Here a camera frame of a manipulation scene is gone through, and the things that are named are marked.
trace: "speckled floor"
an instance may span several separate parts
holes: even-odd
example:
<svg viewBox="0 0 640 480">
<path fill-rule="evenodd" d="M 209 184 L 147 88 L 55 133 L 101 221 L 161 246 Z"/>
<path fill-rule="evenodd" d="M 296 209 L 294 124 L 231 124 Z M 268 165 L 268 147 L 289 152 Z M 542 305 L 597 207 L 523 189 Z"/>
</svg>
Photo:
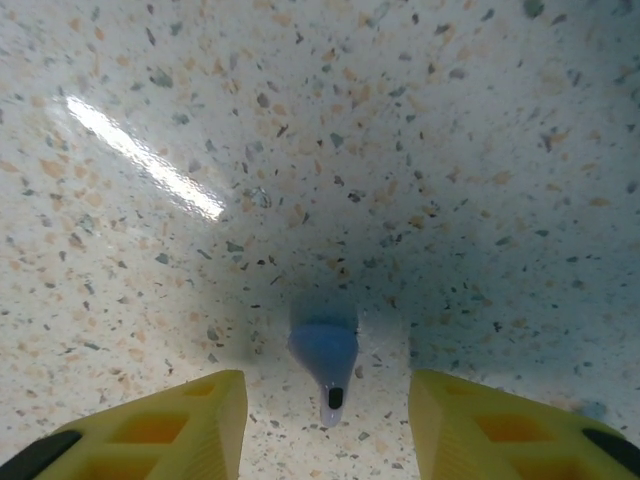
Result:
<svg viewBox="0 0 640 480">
<path fill-rule="evenodd" d="M 242 479 L 417 478 L 409 366 L 640 442 L 637 0 L 148 1 L 0 2 L 0 460 L 223 368 Z M 330 430 L 313 285 L 361 317 Z"/>
</svg>

